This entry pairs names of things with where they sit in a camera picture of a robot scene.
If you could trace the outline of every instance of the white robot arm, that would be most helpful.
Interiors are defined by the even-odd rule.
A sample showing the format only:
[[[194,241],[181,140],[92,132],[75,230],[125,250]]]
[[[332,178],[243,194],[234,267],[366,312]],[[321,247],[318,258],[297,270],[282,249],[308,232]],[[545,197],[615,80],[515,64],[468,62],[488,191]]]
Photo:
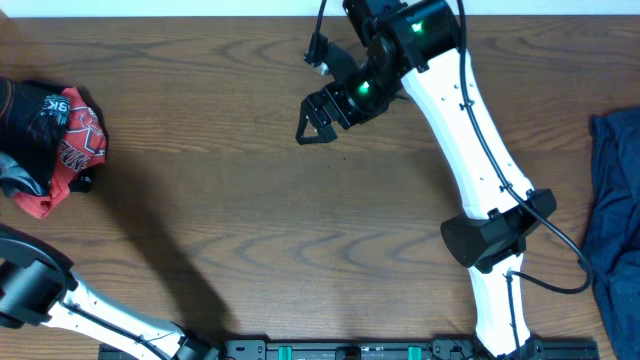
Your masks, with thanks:
[[[178,353],[186,335],[177,325],[138,313],[71,275],[77,287],[51,307],[42,325],[92,337],[137,359],[173,359]]]
[[[505,213],[518,204],[506,191],[500,190],[500,181],[491,167],[465,111],[462,98],[460,54],[456,49],[433,58],[423,73],[412,70],[402,78],[402,85],[413,98],[431,125],[445,157],[453,171],[462,198],[462,207],[470,219],[487,220],[497,209]],[[471,57],[466,56],[467,86],[478,124],[491,151],[505,175],[522,198],[533,191],[531,182],[522,174],[509,155],[482,100],[471,69]],[[519,271],[524,255],[511,255],[483,274],[469,268],[473,294],[476,300],[478,323],[476,335],[494,356],[510,354],[517,347],[511,326],[509,297],[505,276],[507,271]],[[516,329],[521,342],[530,333],[524,321],[520,295],[520,279],[513,282]]]

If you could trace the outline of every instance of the black mount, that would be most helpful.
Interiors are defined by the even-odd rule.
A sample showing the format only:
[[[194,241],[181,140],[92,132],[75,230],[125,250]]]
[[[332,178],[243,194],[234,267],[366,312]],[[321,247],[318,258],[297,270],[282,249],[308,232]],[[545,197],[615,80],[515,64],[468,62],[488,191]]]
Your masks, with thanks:
[[[412,6],[399,0],[344,0],[342,7],[367,47],[367,61],[358,67],[326,36],[313,34],[304,60],[328,70],[335,81],[302,101],[296,132],[300,145],[337,139],[332,121],[347,130],[384,113],[406,73],[427,70],[430,59],[457,47],[460,30],[445,0]],[[305,137],[309,122],[316,135]]]
[[[551,190],[530,191],[527,195],[527,204],[545,219],[556,210]],[[458,215],[443,222],[440,231],[447,248],[462,266],[475,266],[488,274],[493,265],[522,254],[526,250],[526,236],[538,225],[540,222],[519,205],[503,214],[494,210],[489,213],[489,220]]]
[[[77,283],[69,270],[73,262],[46,243],[0,224],[0,326],[19,329],[38,326],[58,300],[66,282]],[[55,261],[65,277],[56,271]]]

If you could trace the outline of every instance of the table surface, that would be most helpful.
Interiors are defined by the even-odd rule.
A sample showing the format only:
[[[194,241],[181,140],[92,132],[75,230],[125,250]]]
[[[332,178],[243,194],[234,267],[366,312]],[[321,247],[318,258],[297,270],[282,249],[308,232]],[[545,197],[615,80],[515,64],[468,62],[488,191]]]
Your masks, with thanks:
[[[634,17],[472,17],[484,100],[552,220],[582,242],[592,205],[592,114],[638,101]],[[461,211],[418,109],[396,101],[329,145],[294,140],[322,78],[302,61],[312,18],[2,20],[0,74],[84,86],[111,136],[89,194],[36,220],[0,200],[0,221],[46,240],[101,291],[211,339],[430,338],[472,334],[467,270],[442,221]],[[323,32],[364,51],[344,18]],[[584,274],[545,229],[524,271],[560,286]],[[592,337],[614,355],[591,292],[523,284],[542,337]],[[0,329],[3,359],[93,359],[97,342],[44,327]]]

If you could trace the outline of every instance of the blue fabric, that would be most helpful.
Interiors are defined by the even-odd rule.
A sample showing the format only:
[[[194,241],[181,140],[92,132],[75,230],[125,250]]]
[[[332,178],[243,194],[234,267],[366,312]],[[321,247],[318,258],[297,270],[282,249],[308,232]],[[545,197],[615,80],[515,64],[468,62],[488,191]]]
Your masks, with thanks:
[[[591,135],[596,204],[583,250],[616,355],[640,359],[640,108],[593,118]]]

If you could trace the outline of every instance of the green led light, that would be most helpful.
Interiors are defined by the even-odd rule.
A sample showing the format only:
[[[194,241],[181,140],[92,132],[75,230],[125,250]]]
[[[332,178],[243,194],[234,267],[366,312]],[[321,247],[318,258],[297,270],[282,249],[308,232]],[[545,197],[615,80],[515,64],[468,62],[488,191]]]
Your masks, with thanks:
[[[361,94],[366,94],[369,92],[369,82],[365,81],[362,83],[362,85],[360,85],[360,89],[358,89],[358,91],[360,91]]]
[[[413,32],[422,32],[422,21],[420,21],[419,23],[411,24],[411,29],[413,29]]]

